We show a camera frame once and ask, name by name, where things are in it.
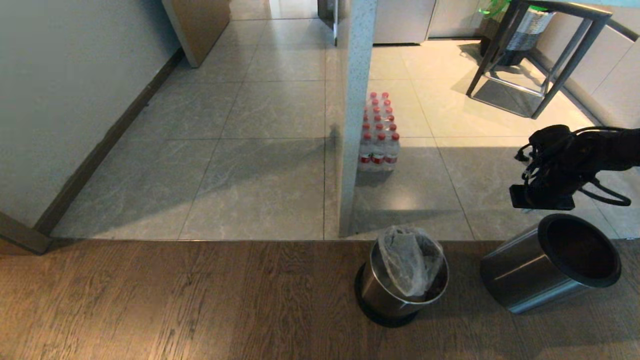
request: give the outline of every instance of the metal stool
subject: metal stool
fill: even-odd
[[[571,37],[571,40],[565,47],[564,51],[562,51],[562,54],[560,54],[560,57],[548,72],[546,79],[540,86],[540,90],[533,90],[525,86],[506,81],[504,79],[487,75],[487,73],[491,72],[496,64],[500,61],[500,59],[504,56],[504,51],[507,45],[518,29],[518,26],[522,22],[522,19],[524,18],[530,5],[542,6],[549,9],[550,11],[566,13],[568,15],[583,18],[582,23],[578,27],[578,30],[576,30],[575,34],[573,34],[573,37]],[[604,26],[607,24],[607,21],[609,20],[611,15],[612,14],[610,12],[574,3],[511,0],[509,8],[504,14],[504,18],[502,19],[502,22],[498,27],[497,34],[491,41],[491,44],[489,45],[489,48],[487,49],[486,54],[484,55],[484,58],[482,59],[482,62],[478,67],[476,75],[474,76],[473,81],[471,81],[471,85],[469,85],[467,96],[471,97],[472,99],[474,98],[472,96],[472,93],[476,88],[480,77],[484,76],[489,80],[496,81],[498,83],[516,88],[528,94],[541,97],[542,101],[531,115],[532,119],[537,119],[542,111],[547,107],[551,99],[553,99],[556,93],[562,88],[564,82],[569,78],[576,66],[578,66],[582,57],[587,53],[587,50],[589,50],[591,44],[593,44],[593,42],[596,40]],[[569,62],[564,67],[564,70],[556,79],[556,72],[562,67],[573,49],[575,49],[576,45],[578,46],[578,48],[575,50],[571,59],[569,59]],[[555,80],[554,86],[551,88],[551,90],[548,90],[549,83],[553,80]]]

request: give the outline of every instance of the stainless steel trash can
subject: stainless steel trash can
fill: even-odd
[[[512,313],[618,281],[620,256],[609,239],[581,218],[554,214],[481,260],[487,290]]]
[[[376,241],[369,260],[356,276],[358,304],[372,321],[386,327],[400,327],[411,322],[418,310],[438,300],[449,282],[449,266],[445,258],[433,284],[421,297],[405,297],[391,282]]]

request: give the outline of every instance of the bottle label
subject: bottle label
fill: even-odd
[[[385,156],[383,154],[371,154],[371,162],[374,164],[382,164],[385,161]]]

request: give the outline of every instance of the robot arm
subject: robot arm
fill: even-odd
[[[572,195],[581,191],[596,200],[629,206],[631,200],[605,188],[596,179],[601,170],[624,171],[640,166],[640,129],[586,127],[571,132],[554,125],[535,132],[516,159],[528,161],[524,149],[532,147],[529,166],[522,175],[524,185],[509,188],[515,208],[571,210]],[[583,190],[593,183],[607,198]]]

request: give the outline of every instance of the trash bag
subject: trash bag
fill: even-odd
[[[417,227],[389,227],[378,236],[378,247],[391,282],[407,297],[423,295],[444,261],[442,246]]]

